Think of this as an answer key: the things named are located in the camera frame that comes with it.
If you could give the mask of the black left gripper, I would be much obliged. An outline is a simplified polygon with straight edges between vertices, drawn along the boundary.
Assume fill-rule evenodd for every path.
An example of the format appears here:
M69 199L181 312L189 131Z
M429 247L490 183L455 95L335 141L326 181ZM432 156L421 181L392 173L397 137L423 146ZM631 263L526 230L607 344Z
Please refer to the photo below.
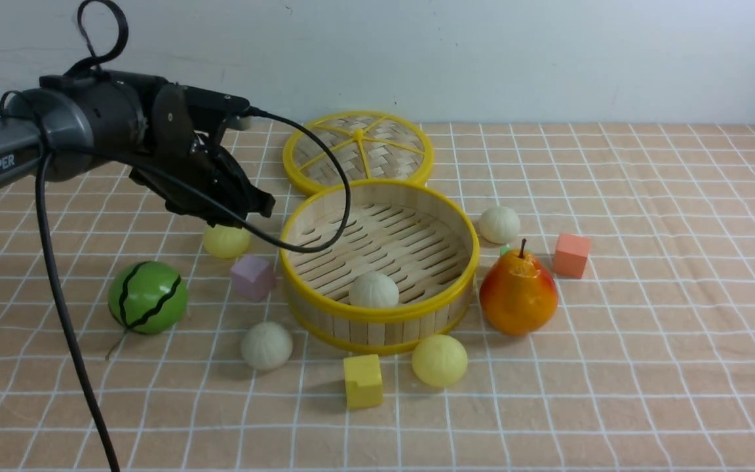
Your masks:
M251 213L269 218L275 198L252 184L221 144L228 129L242 129L250 108L240 96L162 85L150 103L147 150L138 153L158 171L135 165L130 179L163 198L168 211L210 226L242 227Z

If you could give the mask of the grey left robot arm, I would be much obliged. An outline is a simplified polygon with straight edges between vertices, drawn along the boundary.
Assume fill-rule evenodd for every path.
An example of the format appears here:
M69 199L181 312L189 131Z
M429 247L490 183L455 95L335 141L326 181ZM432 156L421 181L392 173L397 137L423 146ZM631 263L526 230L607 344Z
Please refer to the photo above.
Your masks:
M241 227L249 214L268 218L275 209L273 195L252 184L221 144L225 131L245 127L250 111L240 96L164 77L48 75L0 111L0 190L36 173L47 152L54 154L49 182L124 159L130 179L169 212Z

